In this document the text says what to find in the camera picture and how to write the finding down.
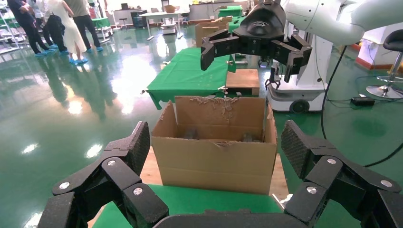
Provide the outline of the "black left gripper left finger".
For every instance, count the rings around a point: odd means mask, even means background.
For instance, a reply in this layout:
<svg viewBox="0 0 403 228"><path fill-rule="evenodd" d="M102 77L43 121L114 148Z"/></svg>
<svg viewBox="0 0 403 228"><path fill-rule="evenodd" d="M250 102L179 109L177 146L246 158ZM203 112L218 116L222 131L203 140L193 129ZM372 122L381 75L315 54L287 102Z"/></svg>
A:
<svg viewBox="0 0 403 228"><path fill-rule="evenodd" d="M54 186L38 226L86 228L113 202L132 227L154 227L169 209L140 177L149 149L149 126L140 121L130 136L111 141L95 162Z"/></svg>

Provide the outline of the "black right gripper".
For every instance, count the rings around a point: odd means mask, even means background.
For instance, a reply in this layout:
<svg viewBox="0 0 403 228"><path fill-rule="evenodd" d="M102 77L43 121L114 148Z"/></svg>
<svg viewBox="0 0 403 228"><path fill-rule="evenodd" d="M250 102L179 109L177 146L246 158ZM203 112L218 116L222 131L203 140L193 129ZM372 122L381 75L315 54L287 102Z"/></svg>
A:
<svg viewBox="0 0 403 228"><path fill-rule="evenodd" d="M286 66L284 81L308 64L312 47L299 35L284 39L286 15L277 2L261 2L233 30L222 29L202 38L201 70L206 71L216 57L241 53L270 56Z"/></svg>

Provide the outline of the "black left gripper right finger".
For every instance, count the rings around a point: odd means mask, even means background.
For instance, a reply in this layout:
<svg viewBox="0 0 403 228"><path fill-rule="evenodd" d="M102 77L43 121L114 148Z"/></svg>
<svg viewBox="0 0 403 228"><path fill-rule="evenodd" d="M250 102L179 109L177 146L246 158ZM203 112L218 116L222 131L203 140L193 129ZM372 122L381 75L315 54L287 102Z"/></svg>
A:
<svg viewBox="0 0 403 228"><path fill-rule="evenodd" d="M400 228L403 225L401 186L347 159L328 140L305 134L288 120L281 148L302 180L284 212L312 228L333 200L363 228Z"/></svg>

